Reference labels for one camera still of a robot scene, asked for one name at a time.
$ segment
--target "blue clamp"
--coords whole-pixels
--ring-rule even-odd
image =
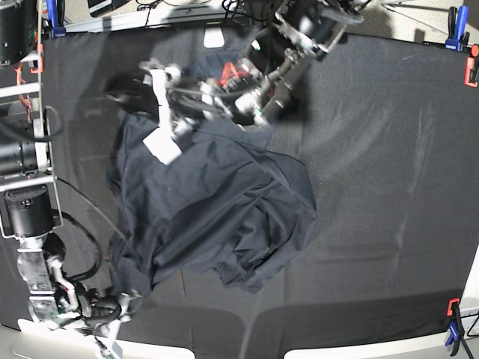
[[[464,30],[466,29],[468,13],[469,8],[464,5],[459,8],[459,11],[455,7],[449,8],[449,37],[445,44],[447,49],[462,51],[464,47],[467,47],[469,33],[465,33]]]
[[[58,21],[57,1],[46,0],[46,10],[48,11],[48,19],[52,23],[52,37],[65,36],[67,30]]]
[[[449,323],[449,331],[450,331],[450,334],[449,334],[448,340],[446,341],[446,346],[449,346],[450,344],[457,342],[460,338],[459,329],[457,329],[457,325],[455,322]]]

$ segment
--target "red part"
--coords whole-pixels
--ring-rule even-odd
[[[454,303],[458,303],[460,302],[461,300],[459,298],[454,298],[454,299],[451,299],[449,301],[449,305],[448,305],[448,316],[452,316],[452,304]]]
[[[43,72],[43,44],[40,45],[40,59],[38,60],[38,68],[30,69],[30,73],[42,73]]]
[[[470,82],[471,70],[474,68],[474,58],[467,58],[466,62],[466,74],[464,75],[464,84],[476,88],[478,86],[477,82]]]
[[[473,58],[476,58],[479,55],[479,46],[478,45],[472,45],[471,55],[472,55]]]
[[[232,62],[227,62],[223,67],[222,79],[219,82],[220,85],[225,86],[232,77],[238,77],[238,72]]]

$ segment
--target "white paper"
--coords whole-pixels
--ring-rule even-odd
[[[144,140],[144,145],[151,154],[164,165],[169,165],[181,155],[181,149],[174,143],[168,131],[159,127],[151,132]]]

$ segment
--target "wire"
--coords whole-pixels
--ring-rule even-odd
[[[91,266],[90,269],[87,271],[84,271],[83,273],[73,275],[72,277],[68,277],[67,280],[70,282],[81,282],[83,280],[87,280],[91,277],[93,277],[98,270],[100,269],[100,266],[102,265],[102,247],[98,240],[81,224],[79,223],[74,217],[69,215],[66,212],[61,212],[61,215],[63,216],[64,219],[66,219],[68,222],[70,222],[73,226],[77,227],[79,230],[83,232],[83,234],[86,235],[88,239],[90,239],[90,242],[93,244],[95,247],[95,260],[94,264]]]
[[[183,105],[183,106],[188,107],[188,108],[193,108],[193,109],[199,110],[199,111],[209,111],[213,114],[224,114],[224,112],[225,112],[225,110],[223,110],[221,108],[217,108],[215,106],[208,105],[205,102],[199,102],[195,99],[190,99],[188,97],[182,97],[182,98],[178,99],[177,101],[180,105]]]
[[[241,0],[223,0],[222,2],[222,7],[223,7],[223,10],[226,12],[225,13],[225,19],[223,20],[223,22],[226,22],[227,18],[228,18],[228,14],[232,13],[233,16],[235,15],[240,15],[240,16],[244,16],[244,17],[247,17],[249,19],[252,19],[254,21],[258,21],[258,22],[265,22],[267,17],[269,16],[269,14],[263,18],[263,19],[258,19],[257,17],[254,17],[253,15],[249,14],[249,13],[246,13],[244,11],[241,11],[241,12],[237,12],[237,8],[239,7],[239,2]],[[231,10],[231,5],[233,3],[237,3],[237,8],[235,10]]]
[[[152,9],[156,9],[156,7],[161,2],[163,2],[163,0],[156,0],[156,1],[148,2],[148,3],[139,2],[138,0],[135,0],[135,1],[136,1],[136,4],[138,4],[138,6],[136,7],[137,11],[148,10],[147,21],[144,24],[144,27],[146,28],[148,26],[148,22],[150,21],[150,13]]]
[[[121,314],[120,303],[118,303],[118,300],[116,300],[113,297],[98,299],[97,305],[95,305],[95,307],[91,309],[92,309],[92,312],[96,311],[98,313],[102,313],[105,310],[107,310],[110,313],[100,314],[100,315],[95,315],[90,317],[87,317],[87,316],[83,317],[85,325],[87,326],[108,324],[116,320]]]
[[[83,192],[77,189],[77,187],[75,187],[70,182],[66,181],[65,179],[57,177],[57,180],[69,186],[72,190],[74,190],[77,194],[79,194],[80,197],[82,197],[86,203],[88,203],[95,211],[97,211],[99,215],[102,216],[102,218],[106,221],[106,223],[108,223],[113,228],[116,234],[118,234],[122,240],[128,243],[128,239],[125,237],[123,232],[115,225],[115,223],[113,223],[113,220],[110,217],[108,217],[107,214],[105,214],[104,211],[102,211],[95,203],[93,203],[93,201],[90,200],[90,198],[88,198],[85,194],[83,194]]]
[[[469,359],[474,359],[474,355],[472,355],[471,349],[469,348],[469,345],[467,344],[464,337],[461,337],[460,341],[463,344],[464,350],[466,350],[466,353],[467,353]]]
[[[241,96],[249,91],[251,91],[253,88],[257,87],[256,85],[250,86],[249,88],[244,88],[242,90],[238,91],[232,91],[232,92],[213,92],[213,93],[206,93],[200,90],[191,90],[189,88],[169,88],[168,91],[171,92],[178,92],[178,93],[187,93],[188,95],[196,95],[196,96],[203,96],[203,95],[208,95],[208,96],[214,96],[214,97],[220,97],[222,99],[224,98],[234,98],[236,96]]]
[[[46,143],[50,142],[56,137],[58,137],[64,130],[64,122],[61,119],[60,115],[58,114],[58,111],[55,110],[52,106],[45,106],[45,111],[43,113],[43,117],[46,118],[47,111],[51,111],[54,116],[56,117],[56,121],[60,125],[58,130],[51,135],[47,135],[44,137],[35,137],[33,135],[28,134],[25,130],[21,129],[18,126],[12,126],[9,123],[6,123],[4,120],[0,118],[0,130],[3,131],[3,133],[12,138],[13,140],[17,141],[31,141],[31,142],[41,142],[41,143]]]
[[[65,0],[57,1],[58,24],[64,26],[65,23]]]
[[[208,2],[210,2],[211,0],[206,0],[204,2],[195,2],[195,5],[201,5],[201,4],[207,4]],[[165,0],[163,0],[163,2],[167,5],[170,5],[172,7],[177,7],[177,6],[183,6],[182,4],[170,4],[169,2],[166,2]]]
[[[474,329],[474,326],[476,326],[476,324],[478,323],[478,320],[479,320],[479,315],[476,316],[476,319],[474,320],[474,323],[472,323],[471,327],[470,327],[469,330],[467,331],[467,336],[468,336],[468,337],[471,337],[471,338],[477,338],[477,337],[479,337],[479,334],[471,334],[471,330]]]

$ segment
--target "black backdrop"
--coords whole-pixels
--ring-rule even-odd
[[[225,29],[227,49],[254,32]],[[201,28],[84,34],[45,44],[45,103],[67,121],[54,143],[58,174],[112,217],[106,163],[120,112],[108,78],[156,57],[186,66],[213,50]],[[479,233],[478,89],[463,84],[464,54],[350,37],[315,64],[298,112],[269,148],[308,168],[317,201],[315,240],[256,295],[225,289],[212,272],[161,283],[120,338],[182,346],[196,358],[282,358],[291,349],[400,340],[445,331]],[[13,81],[13,70],[0,72]],[[60,184],[63,210],[106,249],[112,231]],[[92,259],[66,226],[69,273]],[[29,318],[15,241],[0,241],[0,323]],[[108,286],[106,266],[88,284]]]

